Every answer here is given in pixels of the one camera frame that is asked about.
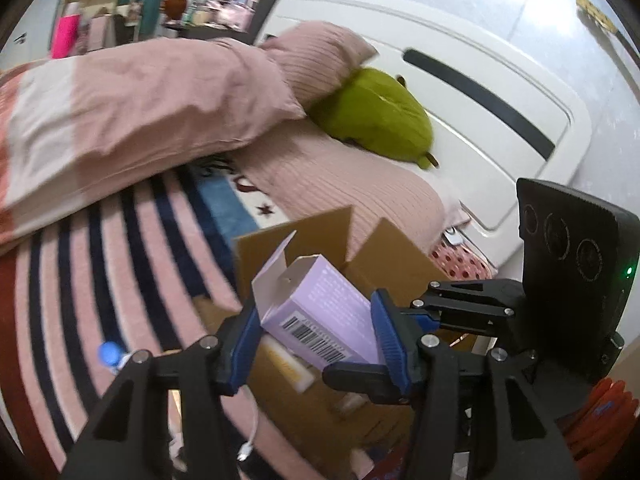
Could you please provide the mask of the purple carton box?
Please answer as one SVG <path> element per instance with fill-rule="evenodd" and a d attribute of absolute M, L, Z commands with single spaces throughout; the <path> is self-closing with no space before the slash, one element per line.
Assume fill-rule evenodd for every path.
<path fill-rule="evenodd" d="M 262 329 L 317 370 L 383 364 L 370 300 L 324 255 L 288 261 L 285 249 L 296 234 L 288 233 L 252 279 Z"/>

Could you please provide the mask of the brown cardboard box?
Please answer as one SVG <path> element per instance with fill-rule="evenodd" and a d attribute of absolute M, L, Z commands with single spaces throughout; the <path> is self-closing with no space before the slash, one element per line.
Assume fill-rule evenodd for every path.
<path fill-rule="evenodd" d="M 387 219 L 362 224 L 352 208 L 320 212 L 235 237 L 198 234 L 190 243 L 206 289 L 196 307 L 209 328 L 255 297 L 262 340 L 248 384 L 224 402 L 241 436 L 245 467 L 265 462 L 293 479 L 337 479 L 408 438 L 412 414 L 339 393 L 321 380 L 335 362 L 378 364 L 372 292 L 398 304 L 432 281 L 477 280 L 484 266 L 463 246 L 425 249 Z"/>

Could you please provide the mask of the pink striped pillow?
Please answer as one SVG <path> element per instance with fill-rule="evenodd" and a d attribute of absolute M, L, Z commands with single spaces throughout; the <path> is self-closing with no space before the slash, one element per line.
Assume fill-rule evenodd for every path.
<path fill-rule="evenodd" d="M 305 110 L 341 88 L 363 63 L 378 54 L 351 29 L 319 21 L 301 22 L 259 47 L 278 64 Z"/>

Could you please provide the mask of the brown plush on desk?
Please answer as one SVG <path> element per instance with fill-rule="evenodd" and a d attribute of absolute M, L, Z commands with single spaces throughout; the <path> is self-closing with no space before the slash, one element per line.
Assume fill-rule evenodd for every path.
<path fill-rule="evenodd" d="M 168 21 L 180 21 L 187 5 L 188 0 L 162 0 L 160 12 Z"/>

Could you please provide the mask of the striped fleece blanket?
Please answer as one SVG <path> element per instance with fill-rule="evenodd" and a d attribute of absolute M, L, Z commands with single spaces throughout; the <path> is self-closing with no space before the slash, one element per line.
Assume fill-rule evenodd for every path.
<path fill-rule="evenodd" d="M 238 305 L 235 240 L 284 221 L 214 156 L 100 200 L 1 259 L 1 393 L 27 467 L 53 479 L 112 382 L 102 344 L 179 350 L 204 335 L 194 300 Z"/>

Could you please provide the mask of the white yellow rectangular case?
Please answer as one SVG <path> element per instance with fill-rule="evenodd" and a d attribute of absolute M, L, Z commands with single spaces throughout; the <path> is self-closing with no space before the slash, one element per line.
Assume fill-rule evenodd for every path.
<path fill-rule="evenodd" d="M 314 374 L 273 336 L 262 337 L 262 348 L 272 365 L 297 393 L 304 393 L 314 384 Z"/>

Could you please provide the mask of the green plush toy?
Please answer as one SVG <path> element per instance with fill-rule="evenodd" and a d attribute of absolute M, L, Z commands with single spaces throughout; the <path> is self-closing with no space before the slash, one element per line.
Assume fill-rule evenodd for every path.
<path fill-rule="evenodd" d="M 397 79 L 371 67 L 308 110 L 332 138 L 422 169 L 435 165 L 433 127 L 418 100 Z"/>

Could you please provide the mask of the white bed headboard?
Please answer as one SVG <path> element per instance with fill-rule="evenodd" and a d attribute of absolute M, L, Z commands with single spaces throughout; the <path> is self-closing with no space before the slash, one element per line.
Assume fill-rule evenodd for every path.
<path fill-rule="evenodd" d="M 378 51 L 370 65 L 405 79 L 433 125 L 432 153 L 494 265 L 518 251 L 521 178 L 567 184 L 589 148 L 587 107 L 530 56 L 463 18 L 410 0 L 277 0 L 256 40 L 306 21 L 351 29 Z"/>

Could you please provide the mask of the pink lower pillow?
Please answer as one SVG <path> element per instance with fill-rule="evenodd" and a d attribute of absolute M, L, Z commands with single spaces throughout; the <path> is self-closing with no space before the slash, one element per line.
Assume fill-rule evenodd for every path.
<path fill-rule="evenodd" d="M 282 122 L 230 158 L 291 220 L 352 208 L 349 257 L 383 219 L 424 254 L 446 229 L 469 219 L 434 171 L 343 144 L 308 119 Z"/>

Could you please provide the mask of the white cable adapter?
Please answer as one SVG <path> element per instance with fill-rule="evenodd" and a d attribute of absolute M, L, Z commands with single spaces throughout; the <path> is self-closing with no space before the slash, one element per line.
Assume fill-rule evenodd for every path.
<path fill-rule="evenodd" d="M 244 442 L 240 446 L 239 451 L 236 453 L 236 461 L 240 464 L 246 462 L 247 459 L 252 455 L 259 427 L 259 410 L 254 393 L 252 393 L 252 390 L 250 390 L 249 386 L 243 386 L 241 388 L 241 392 L 244 398 L 248 402 L 250 402 L 250 407 L 252 408 L 252 428 L 250 428 L 250 435 L 244 439 Z M 171 458 L 172 464 L 174 465 L 174 471 L 176 474 L 178 474 L 178 472 L 180 472 L 180 474 L 185 474 L 188 471 L 188 467 L 186 466 L 186 461 L 182 457 L 182 429 L 169 429 L 169 432 L 169 456 Z"/>

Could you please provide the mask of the striped folded duvet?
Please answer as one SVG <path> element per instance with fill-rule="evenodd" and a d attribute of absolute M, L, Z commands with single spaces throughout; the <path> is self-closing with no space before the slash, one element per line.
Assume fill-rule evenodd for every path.
<path fill-rule="evenodd" d="M 1 77 L 1 246 L 304 112 L 264 51 L 160 38 Z"/>

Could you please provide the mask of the pink gift bag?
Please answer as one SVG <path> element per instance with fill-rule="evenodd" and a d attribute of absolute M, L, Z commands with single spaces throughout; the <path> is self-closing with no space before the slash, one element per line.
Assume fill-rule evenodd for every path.
<path fill-rule="evenodd" d="M 80 14 L 62 16 L 56 24 L 51 44 L 51 58 L 66 58 L 77 40 Z"/>

